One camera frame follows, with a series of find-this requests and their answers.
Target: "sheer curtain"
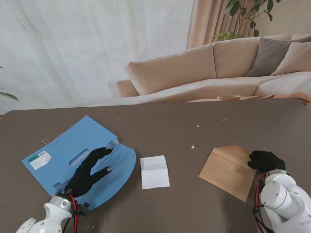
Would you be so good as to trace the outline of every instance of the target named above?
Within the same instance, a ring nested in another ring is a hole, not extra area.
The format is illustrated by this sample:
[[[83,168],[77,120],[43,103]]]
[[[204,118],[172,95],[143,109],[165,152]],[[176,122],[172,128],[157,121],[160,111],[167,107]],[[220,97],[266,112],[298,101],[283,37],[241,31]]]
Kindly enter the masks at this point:
[[[185,50],[192,0],[3,0],[0,114],[116,98],[123,67]]]

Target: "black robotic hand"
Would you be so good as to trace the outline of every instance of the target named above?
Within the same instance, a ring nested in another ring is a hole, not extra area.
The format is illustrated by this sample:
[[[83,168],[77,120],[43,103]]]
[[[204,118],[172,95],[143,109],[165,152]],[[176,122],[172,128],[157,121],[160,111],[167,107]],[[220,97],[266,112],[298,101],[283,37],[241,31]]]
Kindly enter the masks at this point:
[[[72,179],[65,187],[65,195],[72,194],[74,198],[82,196],[91,189],[93,184],[110,173],[112,171],[112,167],[110,166],[103,168],[93,175],[91,175],[91,169],[99,159],[109,155],[111,152],[112,149],[106,149],[105,147],[93,150],[76,169]]]
[[[255,150],[249,157],[252,161],[248,162],[248,166],[252,169],[261,172],[274,169],[285,170],[284,161],[276,157],[272,152]]]

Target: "sofa cushion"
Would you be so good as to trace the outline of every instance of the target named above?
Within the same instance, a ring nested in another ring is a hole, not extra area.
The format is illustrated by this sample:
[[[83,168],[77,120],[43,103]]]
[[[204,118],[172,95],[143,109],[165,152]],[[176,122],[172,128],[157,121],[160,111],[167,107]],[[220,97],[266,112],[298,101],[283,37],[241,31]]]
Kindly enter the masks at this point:
[[[125,70],[140,95],[216,78],[212,45],[144,62],[130,62]]]
[[[257,85],[226,79],[209,79],[146,95],[148,102],[187,102],[225,95],[253,96]]]
[[[249,83],[249,84],[255,84],[259,86],[260,84],[263,84],[267,81],[277,79],[279,77],[282,77],[286,74],[281,74],[277,76],[263,76],[263,77],[236,77],[236,78],[226,78],[227,80],[233,80],[243,83]]]
[[[311,42],[291,43],[288,52],[271,75],[311,71]]]
[[[287,40],[290,35],[269,36]],[[218,79],[243,77],[251,69],[257,55],[259,37],[239,38],[214,43],[216,75]]]
[[[311,36],[290,41],[261,38],[256,59],[246,77],[271,75],[284,59],[292,42],[304,43],[309,41],[311,41]]]
[[[261,84],[255,96],[303,93],[311,97],[311,72],[296,72]]]

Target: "string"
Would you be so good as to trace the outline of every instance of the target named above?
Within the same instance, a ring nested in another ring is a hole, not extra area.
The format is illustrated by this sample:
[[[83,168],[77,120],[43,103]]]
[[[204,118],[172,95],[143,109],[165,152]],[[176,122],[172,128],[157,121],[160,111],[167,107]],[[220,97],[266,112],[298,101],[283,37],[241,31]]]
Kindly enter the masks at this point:
[[[58,136],[56,143],[53,144],[54,146],[58,143],[59,138],[60,138],[61,135],[63,135],[63,134],[64,134],[64,133],[61,133],[61,134]],[[43,142],[45,145],[47,145],[47,144],[50,143],[50,141],[47,140],[47,139],[41,139],[41,142]]]

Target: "barcode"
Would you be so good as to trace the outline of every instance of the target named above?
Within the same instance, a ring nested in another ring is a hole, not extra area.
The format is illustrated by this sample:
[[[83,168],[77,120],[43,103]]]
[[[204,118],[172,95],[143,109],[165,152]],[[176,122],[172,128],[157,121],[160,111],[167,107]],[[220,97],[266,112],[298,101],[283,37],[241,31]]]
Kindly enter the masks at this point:
[[[44,151],[40,152],[40,153],[38,154],[38,156],[40,157],[40,156],[44,155],[45,153],[46,153],[46,151],[44,150]]]

